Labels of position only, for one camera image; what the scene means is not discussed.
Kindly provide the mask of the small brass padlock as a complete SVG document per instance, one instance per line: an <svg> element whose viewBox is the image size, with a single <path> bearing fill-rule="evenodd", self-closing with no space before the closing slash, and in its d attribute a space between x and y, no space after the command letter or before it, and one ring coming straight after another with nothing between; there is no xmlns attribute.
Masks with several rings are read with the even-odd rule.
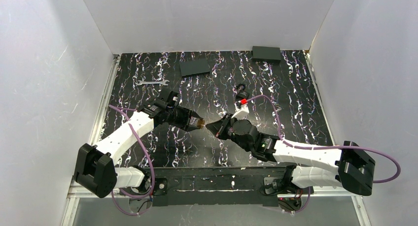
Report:
<svg viewBox="0 0 418 226"><path fill-rule="evenodd" d="M202 128L205 126L205 120L204 120L204 119L199 119L199 120L196 122L196 126L197 126L199 129L202 129Z"/></svg>

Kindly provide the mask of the black padlock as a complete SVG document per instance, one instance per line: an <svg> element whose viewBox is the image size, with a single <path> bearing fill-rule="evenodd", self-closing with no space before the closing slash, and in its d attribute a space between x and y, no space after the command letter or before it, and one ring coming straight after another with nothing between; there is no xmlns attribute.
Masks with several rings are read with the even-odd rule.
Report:
<svg viewBox="0 0 418 226"><path fill-rule="evenodd" d="M236 94L236 100L237 101L241 101L243 99L249 99L250 93L248 91L246 91L246 84L244 83L239 83L236 86L237 89L237 94Z"/></svg>

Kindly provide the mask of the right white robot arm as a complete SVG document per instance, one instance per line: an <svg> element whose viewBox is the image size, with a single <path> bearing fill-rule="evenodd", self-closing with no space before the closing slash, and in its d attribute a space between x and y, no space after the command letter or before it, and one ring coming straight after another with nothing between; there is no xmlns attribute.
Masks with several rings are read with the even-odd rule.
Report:
<svg viewBox="0 0 418 226"><path fill-rule="evenodd" d="M287 178L301 189L330 186L362 196L372 194L376 163L357 146L333 149L281 140L229 114L206 127L218 139L231 140L260 161L295 164Z"/></svg>

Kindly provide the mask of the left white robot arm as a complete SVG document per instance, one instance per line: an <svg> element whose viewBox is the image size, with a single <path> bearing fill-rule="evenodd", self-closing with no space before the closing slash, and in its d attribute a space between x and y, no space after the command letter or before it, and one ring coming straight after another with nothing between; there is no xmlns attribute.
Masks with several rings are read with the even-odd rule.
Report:
<svg viewBox="0 0 418 226"><path fill-rule="evenodd" d="M94 195L104 198L114 189L136 188L138 195L128 194L132 198L144 198L151 195L155 188L155 171L150 165L149 171L139 167L115 167L116 162L135 143L141 144L141 137L162 124L169 124L183 131L201 129L205 121L195 111L178 105L179 93L163 89L153 101L148 101L128 117L124 110L111 106L122 114L126 122L108 137L90 145L82 145L77 154L73 179Z"/></svg>

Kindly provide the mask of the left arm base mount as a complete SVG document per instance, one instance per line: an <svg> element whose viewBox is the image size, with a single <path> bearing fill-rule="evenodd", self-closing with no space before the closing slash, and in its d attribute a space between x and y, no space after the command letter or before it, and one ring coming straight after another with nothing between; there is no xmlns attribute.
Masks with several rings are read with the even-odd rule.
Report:
<svg viewBox="0 0 418 226"><path fill-rule="evenodd" d="M145 213L152 207L154 197L166 195L167 189L168 189L167 178L157 178L155 181L153 192L148 197L129 200L129 208L131 212L136 213L137 215L141 215Z"/></svg>

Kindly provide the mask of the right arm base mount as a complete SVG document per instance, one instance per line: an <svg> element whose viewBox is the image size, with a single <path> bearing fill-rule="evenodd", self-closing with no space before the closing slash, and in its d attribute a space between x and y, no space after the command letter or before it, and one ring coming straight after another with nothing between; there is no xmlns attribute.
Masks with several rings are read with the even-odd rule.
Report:
<svg viewBox="0 0 418 226"><path fill-rule="evenodd" d="M298 187L292 180L292 177L265 177L259 191L263 196L276 197L280 211L294 216L307 207L314 188Z"/></svg>

